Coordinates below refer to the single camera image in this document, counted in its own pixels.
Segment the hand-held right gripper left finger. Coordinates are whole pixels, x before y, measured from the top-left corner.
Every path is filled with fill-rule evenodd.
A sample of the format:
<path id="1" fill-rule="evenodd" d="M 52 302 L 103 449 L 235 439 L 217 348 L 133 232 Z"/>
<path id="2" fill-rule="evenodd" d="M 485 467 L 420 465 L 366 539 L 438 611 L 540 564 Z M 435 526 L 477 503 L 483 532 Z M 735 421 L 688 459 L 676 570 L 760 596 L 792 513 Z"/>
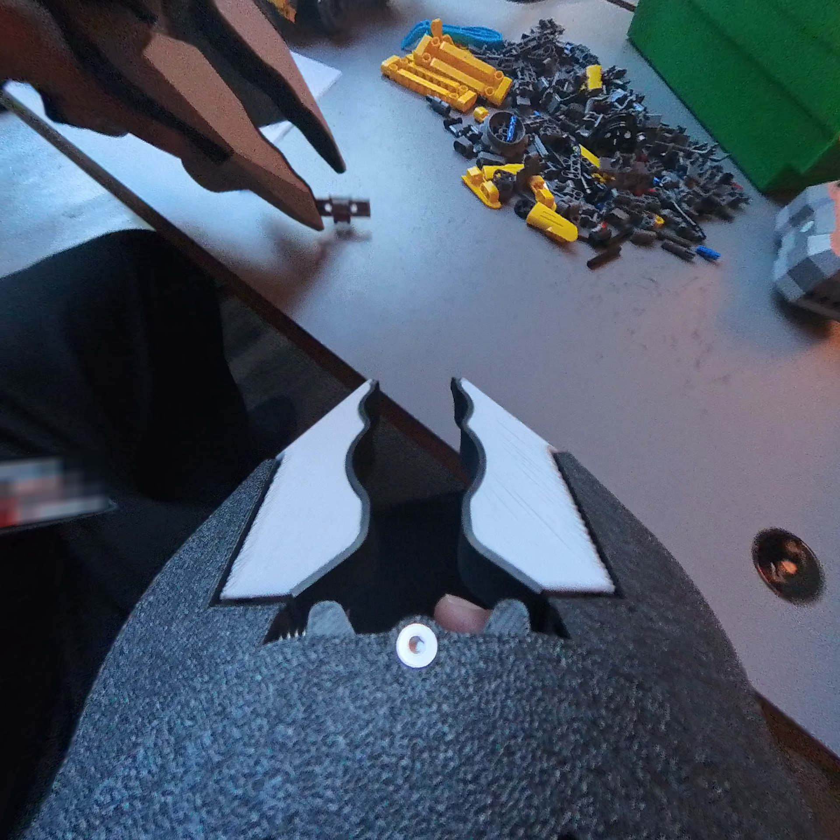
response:
<path id="1" fill-rule="evenodd" d="M 362 483 L 379 386 L 365 381 L 277 457 L 218 593 L 220 602 L 289 600 L 327 574 L 367 582 L 375 567 Z"/>

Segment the small black connector piece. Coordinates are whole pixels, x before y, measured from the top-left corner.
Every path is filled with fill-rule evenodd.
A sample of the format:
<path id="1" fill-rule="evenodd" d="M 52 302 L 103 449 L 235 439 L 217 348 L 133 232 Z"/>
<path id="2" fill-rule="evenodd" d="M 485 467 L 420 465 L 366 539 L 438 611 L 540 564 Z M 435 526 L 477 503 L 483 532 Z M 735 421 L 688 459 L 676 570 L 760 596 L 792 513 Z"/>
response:
<path id="1" fill-rule="evenodd" d="M 317 197 L 316 206 L 323 218 L 333 222 L 332 234 L 341 241 L 369 241 L 369 225 L 357 225 L 354 220 L 371 218 L 371 203 L 368 199 L 351 196 Z"/>

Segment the yellow grey brick toy vehicle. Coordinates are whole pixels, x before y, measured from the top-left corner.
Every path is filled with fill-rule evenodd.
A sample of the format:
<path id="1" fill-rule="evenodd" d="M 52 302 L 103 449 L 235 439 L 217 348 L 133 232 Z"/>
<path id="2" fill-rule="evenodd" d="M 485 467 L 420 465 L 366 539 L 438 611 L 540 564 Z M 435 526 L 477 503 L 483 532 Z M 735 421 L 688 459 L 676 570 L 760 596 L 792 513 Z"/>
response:
<path id="1" fill-rule="evenodd" d="M 318 25 L 339 35 L 362 13 L 388 7 L 389 1 L 268 1 L 268 9 L 289 24 Z"/>

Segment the pile of grey brick parts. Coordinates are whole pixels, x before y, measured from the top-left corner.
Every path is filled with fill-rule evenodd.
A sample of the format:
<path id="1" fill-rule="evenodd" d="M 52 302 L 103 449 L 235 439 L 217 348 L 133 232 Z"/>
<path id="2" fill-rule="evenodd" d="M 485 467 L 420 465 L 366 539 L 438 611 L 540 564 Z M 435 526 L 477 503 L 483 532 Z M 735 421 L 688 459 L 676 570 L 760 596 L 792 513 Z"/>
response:
<path id="1" fill-rule="evenodd" d="M 525 222 L 535 203 L 556 210 L 594 249 L 590 270 L 620 256 L 625 242 L 659 245 L 689 263 L 721 259 L 702 222 L 732 220 L 749 196 L 725 167 L 727 156 L 651 112 L 624 68 L 604 66 L 589 47 L 566 40 L 551 18 L 499 49 L 463 48 L 512 79 L 505 101 L 495 107 L 478 100 L 468 121 L 465 112 L 425 98 L 469 167 L 523 164 L 501 208 L 510 205 Z M 482 123 L 500 110 L 523 122 L 522 154 L 507 157 L 485 144 Z"/>

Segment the grey brick hub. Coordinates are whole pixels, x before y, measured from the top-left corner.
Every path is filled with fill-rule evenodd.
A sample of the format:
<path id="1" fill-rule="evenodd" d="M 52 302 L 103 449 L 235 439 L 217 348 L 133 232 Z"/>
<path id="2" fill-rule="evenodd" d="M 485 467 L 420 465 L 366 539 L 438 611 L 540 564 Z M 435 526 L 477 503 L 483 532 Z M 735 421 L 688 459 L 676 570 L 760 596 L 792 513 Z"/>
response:
<path id="1" fill-rule="evenodd" d="M 839 320 L 839 181 L 811 185 L 775 218 L 773 282 L 787 303 Z"/>

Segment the yellow pointed brick piece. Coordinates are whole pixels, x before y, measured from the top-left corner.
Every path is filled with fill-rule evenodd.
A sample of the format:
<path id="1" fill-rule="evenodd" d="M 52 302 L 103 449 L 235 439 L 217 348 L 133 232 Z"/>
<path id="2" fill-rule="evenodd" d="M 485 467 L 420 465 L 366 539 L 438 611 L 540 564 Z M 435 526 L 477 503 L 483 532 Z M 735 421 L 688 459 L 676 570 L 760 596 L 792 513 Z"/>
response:
<path id="1" fill-rule="evenodd" d="M 572 244 L 579 237 L 579 230 L 571 221 L 542 203 L 530 208 L 526 223 L 559 245 Z"/>

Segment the white instruction booklet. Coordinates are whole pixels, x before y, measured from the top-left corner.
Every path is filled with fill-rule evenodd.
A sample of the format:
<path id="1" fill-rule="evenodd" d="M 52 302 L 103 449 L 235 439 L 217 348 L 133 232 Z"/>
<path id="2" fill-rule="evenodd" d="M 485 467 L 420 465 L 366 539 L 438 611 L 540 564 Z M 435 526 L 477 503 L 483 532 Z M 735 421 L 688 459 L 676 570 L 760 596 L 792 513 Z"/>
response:
<path id="1" fill-rule="evenodd" d="M 297 68 L 301 72 L 303 80 L 307 83 L 313 97 L 319 101 L 323 95 L 331 89 L 341 78 L 341 70 L 325 65 L 318 60 L 291 51 Z M 287 119 L 277 119 L 259 128 L 267 141 L 275 147 L 280 147 L 280 142 L 292 130 L 292 124 Z"/>

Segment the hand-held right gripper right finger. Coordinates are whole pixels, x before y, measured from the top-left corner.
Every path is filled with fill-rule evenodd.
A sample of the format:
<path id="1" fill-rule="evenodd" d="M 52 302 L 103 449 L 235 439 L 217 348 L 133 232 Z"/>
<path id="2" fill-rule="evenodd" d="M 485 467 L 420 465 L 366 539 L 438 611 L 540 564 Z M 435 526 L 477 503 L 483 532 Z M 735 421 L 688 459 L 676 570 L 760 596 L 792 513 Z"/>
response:
<path id="1" fill-rule="evenodd" d="M 469 474 L 468 546 L 536 595 L 614 595 L 559 451 L 467 379 L 451 391 Z"/>

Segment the person's left hand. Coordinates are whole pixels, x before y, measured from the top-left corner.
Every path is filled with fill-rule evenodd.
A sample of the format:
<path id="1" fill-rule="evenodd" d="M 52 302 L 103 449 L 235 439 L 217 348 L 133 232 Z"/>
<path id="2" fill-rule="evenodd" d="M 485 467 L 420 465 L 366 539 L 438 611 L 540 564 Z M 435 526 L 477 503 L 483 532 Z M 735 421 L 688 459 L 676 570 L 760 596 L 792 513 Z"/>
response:
<path id="1" fill-rule="evenodd" d="M 1 77 L 36 89 L 53 122 L 109 136 L 129 131 L 121 103 L 85 70 L 38 2 L 1 2 Z"/>

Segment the green plastic bin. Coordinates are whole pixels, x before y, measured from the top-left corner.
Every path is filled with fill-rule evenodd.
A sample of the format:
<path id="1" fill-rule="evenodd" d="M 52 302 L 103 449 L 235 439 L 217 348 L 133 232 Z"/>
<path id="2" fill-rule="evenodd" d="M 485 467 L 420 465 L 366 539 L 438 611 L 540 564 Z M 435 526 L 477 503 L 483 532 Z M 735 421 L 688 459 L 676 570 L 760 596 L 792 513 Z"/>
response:
<path id="1" fill-rule="evenodd" d="M 627 36 L 759 190 L 838 179 L 838 1 L 641 1 Z"/>

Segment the yellow curved brick piece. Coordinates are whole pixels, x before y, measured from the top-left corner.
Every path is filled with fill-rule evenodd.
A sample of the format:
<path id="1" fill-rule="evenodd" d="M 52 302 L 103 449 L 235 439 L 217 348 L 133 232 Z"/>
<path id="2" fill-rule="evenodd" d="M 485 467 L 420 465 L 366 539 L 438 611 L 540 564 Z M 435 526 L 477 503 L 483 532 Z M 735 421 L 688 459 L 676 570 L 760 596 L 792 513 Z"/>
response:
<path id="1" fill-rule="evenodd" d="M 517 184 L 523 164 L 470 166 L 461 180 L 479 200 L 491 209 L 500 209 Z"/>

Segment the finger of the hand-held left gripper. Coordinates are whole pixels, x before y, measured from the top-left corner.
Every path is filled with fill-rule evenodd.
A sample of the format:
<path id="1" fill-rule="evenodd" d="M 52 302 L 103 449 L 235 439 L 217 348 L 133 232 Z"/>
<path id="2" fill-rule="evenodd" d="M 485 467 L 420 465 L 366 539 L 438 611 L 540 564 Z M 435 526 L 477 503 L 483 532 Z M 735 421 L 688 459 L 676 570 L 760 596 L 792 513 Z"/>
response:
<path id="1" fill-rule="evenodd" d="M 280 31 L 257 2 L 195 2 L 195 23 L 226 62 L 337 172 L 346 165 Z"/>
<path id="2" fill-rule="evenodd" d="M 195 2 L 44 5 L 85 70 L 139 118 L 131 133 L 157 146 L 175 133 L 185 144 L 175 155 L 207 190 L 251 192 L 323 229 L 309 184 L 259 131 L 257 111 L 271 102 L 207 40 Z"/>

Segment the yellow brick panel assembly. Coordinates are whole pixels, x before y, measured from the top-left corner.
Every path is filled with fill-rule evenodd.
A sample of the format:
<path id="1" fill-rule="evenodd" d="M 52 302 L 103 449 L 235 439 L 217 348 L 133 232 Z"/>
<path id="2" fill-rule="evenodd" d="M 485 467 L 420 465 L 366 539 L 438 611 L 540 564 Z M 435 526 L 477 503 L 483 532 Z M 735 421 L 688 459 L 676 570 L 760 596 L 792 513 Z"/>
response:
<path id="1" fill-rule="evenodd" d="M 501 70 L 456 45 L 449 35 L 424 35 L 404 56 L 381 63 L 381 73 L 401 87 L 432 96 L 458 112 L 478 100 L 499 107 L 511 90 L 512 79 Z"/>

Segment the grey desk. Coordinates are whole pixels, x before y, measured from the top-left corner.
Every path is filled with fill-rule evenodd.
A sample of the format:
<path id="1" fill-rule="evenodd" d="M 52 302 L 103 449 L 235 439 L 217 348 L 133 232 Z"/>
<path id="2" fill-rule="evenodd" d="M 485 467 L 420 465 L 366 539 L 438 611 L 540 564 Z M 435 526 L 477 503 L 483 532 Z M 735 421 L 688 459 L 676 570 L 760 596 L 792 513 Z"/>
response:
<path id="1" fill-rule="evenodd" d="M 292 49 L 341 70 L 320 108 L 346 173 L 298 131 L 280 147 L 314 193 L 371 200 L 369 241 L 317 234 L 248 193 L 206 192 L 130 136 L 59 136 L 448 445 L 448 382 L 463 375 L 569 449 L 688 571 L 758 692 L 837 753 L 838 325 L 775 296 L 775 205 L 756 195 L 736 220 L 711 222 L 717 263 L 625 245 L 588 269 L 583 245 L 484 208 L 428 106 L 382 77 L 425 16 L 508 36 L 555 17 L 627 68 L 667 122 L 706 138 L 627 43 L 630 15 L 605 2 L 394 2 L 342 43 L 291 30 Z M 754 569 L 753 538 L 770 528 L 815 553 L 814 603 L 782 600 Z"/>

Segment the blue brick separator tool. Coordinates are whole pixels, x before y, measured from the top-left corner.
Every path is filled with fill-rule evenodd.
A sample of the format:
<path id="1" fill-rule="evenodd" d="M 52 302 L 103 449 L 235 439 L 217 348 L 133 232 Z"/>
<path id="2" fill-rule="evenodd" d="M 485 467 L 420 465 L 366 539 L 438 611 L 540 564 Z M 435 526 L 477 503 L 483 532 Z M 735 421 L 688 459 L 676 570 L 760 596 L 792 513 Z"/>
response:
<path id="1" fill-rule="evenodd" d="M 441 24 L 440 30 L 443 35 L 450 36 L 457 45 L 467 48 L 499 49 L 505 40 L 500 32 L 482 26 Z M 402 39 L 400 50 L 412 50 L 418 46 L 422 37 L 432 34 L 433 22 L 430 19 L 419 21 Z"/>

